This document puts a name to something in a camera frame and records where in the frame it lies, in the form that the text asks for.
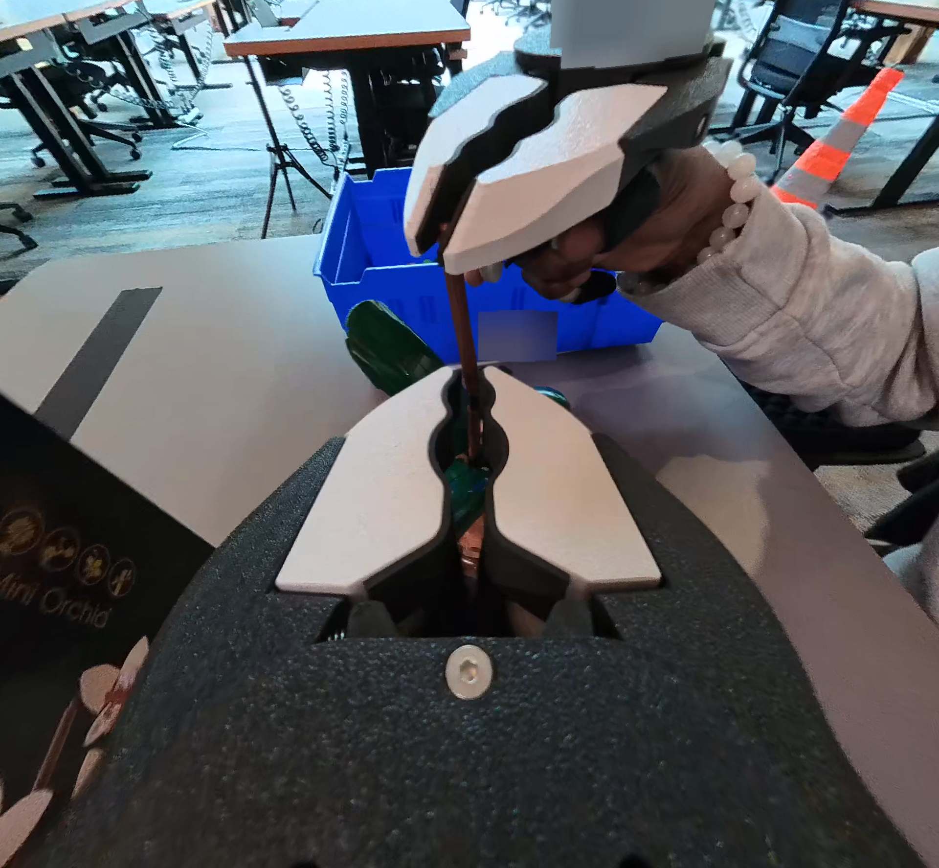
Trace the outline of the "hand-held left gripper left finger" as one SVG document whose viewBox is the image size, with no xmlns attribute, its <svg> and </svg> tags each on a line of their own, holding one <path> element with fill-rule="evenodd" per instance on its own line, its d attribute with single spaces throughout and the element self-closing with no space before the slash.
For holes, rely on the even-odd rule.
<svg viewBox="0 0 939 868">
<path fill-rule="evenodd" d="M 450 419 L 444 367 L 386 399 L 347 433 L 279 574 L 280 592 L 360 597 L 444 528 L 431 442 Z"/>
</svg>

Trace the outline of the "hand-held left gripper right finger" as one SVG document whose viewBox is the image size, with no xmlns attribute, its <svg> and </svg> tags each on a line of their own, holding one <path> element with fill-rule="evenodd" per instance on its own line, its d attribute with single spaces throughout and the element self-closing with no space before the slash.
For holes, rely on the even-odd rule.
<svg viewBox="0 0 939 868">
<path fill-rule="evenodd" d="M 510 598 L 652 589 L 661 571 L 591 431 L 496 367 L 485 428 L 493 467 L 487 573 Z"/>
</svg>

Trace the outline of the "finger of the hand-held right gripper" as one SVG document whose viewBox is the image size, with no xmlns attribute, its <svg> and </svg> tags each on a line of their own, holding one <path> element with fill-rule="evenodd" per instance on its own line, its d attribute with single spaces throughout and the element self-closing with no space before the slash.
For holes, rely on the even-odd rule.
<svg viewBox="0 0 939 868">
<path fill-rule="evenodd" d="M 476 178 L 444 248 L 445 271 L 466 274 L 515 258 L 608 205 L 626 160 L 620 140 L 666 93 L 630 84 L 563 99 L 549 126 Z"/>
<path fill-rule="evenodd" d="M 548 84 L 528 75 L 458 75 L 431 110 L 405 192 L 404 234 L 424 254 L 473 182 L 548 122 Z"/>
</svg>

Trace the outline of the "toy brick orchid plant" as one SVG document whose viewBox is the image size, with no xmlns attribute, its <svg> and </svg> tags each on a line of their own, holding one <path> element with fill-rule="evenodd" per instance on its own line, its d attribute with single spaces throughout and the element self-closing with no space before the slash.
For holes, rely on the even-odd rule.
<svg viewBox="0 0 939 868">
<path fill-rule="evenodd" d="M 440 356 L 384 303 L 370 299 L 355 305 L 346 319 L 346 348 L 368 380 L 388 396 L 445 368 Z M 468 458 L 467 400 L 450 427 L 443 452 L 444 475 L 452 493 L 452 519 L 461 537 L 484 514 L 489 471 Z"/>
</svg>

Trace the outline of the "brown toy orchid stem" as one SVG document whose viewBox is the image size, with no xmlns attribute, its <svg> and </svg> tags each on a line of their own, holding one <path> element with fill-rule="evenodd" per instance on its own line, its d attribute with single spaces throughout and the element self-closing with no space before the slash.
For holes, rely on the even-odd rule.
<svg viewBox="0 0 939 868">
<path fill-rule="evenodd" d="M 458 345 L 463 387 L 467 396 L 468 462 L 476 465 L 482 449 L 483 423 L 480 412 L 479 369 L 466 283 L 462 274 L 451 274 L 447 268 L 444 269 L 444 277 Z"/>
</svg>

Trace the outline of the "person's right forearm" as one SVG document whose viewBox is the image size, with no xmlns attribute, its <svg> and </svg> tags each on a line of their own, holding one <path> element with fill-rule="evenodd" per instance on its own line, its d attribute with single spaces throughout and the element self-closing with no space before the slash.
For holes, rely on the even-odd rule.
<svg viewBox="0 0 939 868">
<path fill-rule="evenodd" d="M 764 189 L 739 235 L 668 283 L 621 294 L 688 331 L 734 374 L 851 427 L 937 429 L 938 251 L 888 262 Z"/>
</svg>

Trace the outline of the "grey desk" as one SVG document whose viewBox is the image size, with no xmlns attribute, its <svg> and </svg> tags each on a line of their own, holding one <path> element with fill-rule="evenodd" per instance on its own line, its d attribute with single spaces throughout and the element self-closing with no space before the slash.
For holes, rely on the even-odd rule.
<svg viewBox="0 0 939 868">
<path fill-rule="evenodd" d="M 73 438 L 218 545 L 379 402 L 313 274 L 319 243 L 46 263 L 2 298 L 2 393 L 35 412 L 118 296 L 159 287 Z M 757 582 L 852 765 L 937 866 L 937 627 L 734 376 L 669 325 L 650 345 L 513 369 L 563 392 Z"/>
</svg>

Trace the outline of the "person's right hand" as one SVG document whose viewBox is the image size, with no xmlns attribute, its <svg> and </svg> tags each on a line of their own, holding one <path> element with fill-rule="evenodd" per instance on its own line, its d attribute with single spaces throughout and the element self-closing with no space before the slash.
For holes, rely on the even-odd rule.
<svg viewBox="0 0 939 868">
<path fill-rule="evenodd" d="M 704 146 L 670 150 L 652 171 L 660 200 L 644 223 L 612 244 L 603 216 L 595 214 L 523 254 L 517 262 L 524 281 L 544 298 L 562 299 L 581 287 L 592 270 L 666 279 L 694 265 L 722 226 L 733 181 Z"/>
</svg>

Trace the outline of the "blue plastic bin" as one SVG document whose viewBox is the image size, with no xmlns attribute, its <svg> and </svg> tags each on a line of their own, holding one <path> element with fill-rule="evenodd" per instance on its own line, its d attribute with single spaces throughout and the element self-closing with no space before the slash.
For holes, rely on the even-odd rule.
<svg viewBox="0 0 939 868">
<path fill-rule="evenodd" d="M 370 181 L 345 175 L 324 224 L 314 273 L 343 329 L 360 302 L 385 304 L 448 365 L 458 363 L 444 273 L 437 248 L 413 257 L 403 231 L 408 168 Z M 481 363 L 552 361 L 559 353 L 647 344 L 661 320 L 617 291 L 582 305 L 548 300 L 506 267 L 495 284 L 467 289 Z"/>
</svg>

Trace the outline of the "black office chair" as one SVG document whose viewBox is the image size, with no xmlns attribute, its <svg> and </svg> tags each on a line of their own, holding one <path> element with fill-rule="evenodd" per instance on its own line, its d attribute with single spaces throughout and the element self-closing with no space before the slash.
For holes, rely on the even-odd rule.
<svg viewBox="0 0 939 868">
<path fill-rule="evenodd" d="M 2 106 L 21 113 L 63 174 L 59 185 L 75 193 L 103 193 L 103 185 L 132 183 L 149 171 L 115 172 L 98 156 L 95 138 L 124 145 L 132 160 L 141 158 L 143 135 L 130 125 L 95 124 L 98 101 L 114 87 L 138 97 L 119 50 L 89 44 L 73 25 L 58 24 L 29 33 L 2 32 Z"/>
<path fill-rule="evenodd" d="M 777 178 L 787 144 L 800 155 L 813 142 L 796 115 L 816 118 L 839 92 L 868 86 L 910 31 L 903 21 L 854 11 L 851 0 L 775 0 L 742 58 L 744 96 L 727 133 L 742 145 L 767 142 Z"/>
</svg>

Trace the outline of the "orange traffic cone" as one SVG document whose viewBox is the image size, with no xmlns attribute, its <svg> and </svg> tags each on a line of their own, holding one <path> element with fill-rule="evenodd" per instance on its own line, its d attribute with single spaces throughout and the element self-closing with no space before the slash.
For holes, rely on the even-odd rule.
<svg viewBox="0 0 939 868">
<path fill-rule="evenodd" d="M 841 113 L 834 126 L 810 144 L 770 192 L 783 203 L 819 209 L 861 137 L 875 122 L 904 76 L 900 68 L 879 71 L 857 100 Z"/>
</svg>

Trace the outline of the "black tripod stand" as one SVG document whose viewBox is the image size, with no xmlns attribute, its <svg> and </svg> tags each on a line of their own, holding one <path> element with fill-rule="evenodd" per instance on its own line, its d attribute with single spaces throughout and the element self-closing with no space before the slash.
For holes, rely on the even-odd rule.
<svg viewBox="0 0 939 868">
<path fill-rule="evenodd" d="M 227 21 L 221 21 L 222 29 L 225 31 L 225 35 L 229 36 L 234 32 L 241 30 L 241 26 L 237 21 L 237 11 L 234 5 L 233 0 L 222 0 L 224 5 L 225 14 L 228 17 Z M 258 106 L 258 109 L 261 112 L 263 121 L 268 134 L 268 139 L 266 142 L 266 151 L 268 154 L 269 162 L 269 176 L 268 176 L 268 195 L 265 207 L 265 214 L 262 223 L 261 229 L 261 239 L 266 239 L 268 236 L 268 228 L 270 225 L 270 218 L 273 211 L 273 204 L 275 201 L 275 195 L 278 189 L 280 182 L 285 184 L 285 187 L 288 192 L 288 202 L 294 214 L 298 212 L 298 206 L 293 193 L 291 182 L 290 182 L 290 173 L 292 171 L 296 172 L 301 178 L 311 184 L 316 190 L 319 191 L 327 200 L 332 199 L 331 193 L 321 185 L 303 166 L 303 164 L 297 158 L 296 153 L 283 141 L 280 140 L 279 135 L 276 132 L 274 122 L 271 118 L 270 111 L 266 100 L 264 98 L 263 90 L 257 75 L 255 74 L 254 67 L 252 65 L 251 57 L 248 55 L 242 55 L 237 57 L 238 60 L 244 65 L 248 77 L 249 84 L 252 87 L 252 92 L 254 99 Z"/>
</svg>

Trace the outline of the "black mesh chair seat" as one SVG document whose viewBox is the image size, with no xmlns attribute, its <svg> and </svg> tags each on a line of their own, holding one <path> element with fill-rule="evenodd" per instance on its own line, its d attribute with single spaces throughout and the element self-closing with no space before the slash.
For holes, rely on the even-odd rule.
<svg viewBox="0 0 939 868">
<path fill-rule="evenodd" d="M 765 392 L 742 383 L 805 465 L 816 471 L 826 466 L 879 466 L 906 464 L 926 453 L 922 432 L 903 424 L 853 428 L 832 411 L 807 412 L 786 395 Z"/>
</svg>

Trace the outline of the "black orchid print box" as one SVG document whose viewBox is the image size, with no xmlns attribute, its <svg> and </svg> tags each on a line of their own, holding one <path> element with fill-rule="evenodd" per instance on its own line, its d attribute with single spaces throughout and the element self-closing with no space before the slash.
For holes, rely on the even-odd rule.
<svg viewBox="0 0 939 868">
<path fill-rule="evenodd" d="M 2 398 L 2 866 L 24 865 L 88 788 L 213 550 Z"/>
</svg>

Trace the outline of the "black tape strip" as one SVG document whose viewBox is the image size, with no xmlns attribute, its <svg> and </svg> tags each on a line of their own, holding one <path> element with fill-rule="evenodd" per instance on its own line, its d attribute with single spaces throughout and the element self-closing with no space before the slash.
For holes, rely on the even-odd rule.
<svg viewBox="0 0 939 868">
<path fill-rule="evenodd" d="M 117 294 L 34 412 L 41 425 L 73 439 L 161 293 L 141 287 Z"/>
</svg>

